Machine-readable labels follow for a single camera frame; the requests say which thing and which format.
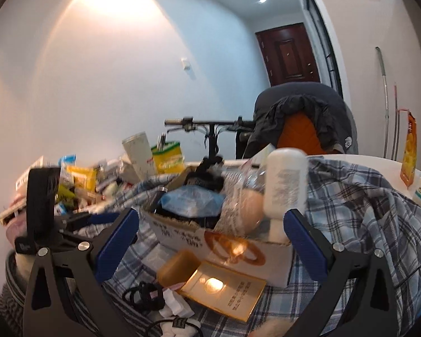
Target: open box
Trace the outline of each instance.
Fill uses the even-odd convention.
[[[182,186],[193,167],[188,167],[167,188]],[[142,214],[149,222],[159,242],[180,251],[187,249],[200,260],[254,276],[268,285],[284,288],[288,285],[293,249],[291,244],[277,244],[261,240],[240,238],[199,227],[194,222],[180,222],[146,211]]]

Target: dark gray jacket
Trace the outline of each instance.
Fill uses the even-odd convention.
[[[323,150],[358,154],[353,115],[331,87],[316,82],[291,82],[264,90],[254,111],[255,129],[244,158],[254,156],[265,144],[276,146],[285,119],[303,111],[312,121]]]

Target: gold card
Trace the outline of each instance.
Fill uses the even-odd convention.
[[[181,288],[181,295],[246,322],[265,285],[265,280],[204,261]]]

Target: dark red door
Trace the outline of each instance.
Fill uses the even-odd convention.
[[[256,33],[272,86],[290,81],[320,82],[303,23]]]

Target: light switch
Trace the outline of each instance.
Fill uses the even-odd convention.
[[[181,62],[183,64],[183,69],[184,71],[188,70],[191,68],[190,62],[187,58],[181,58]]]

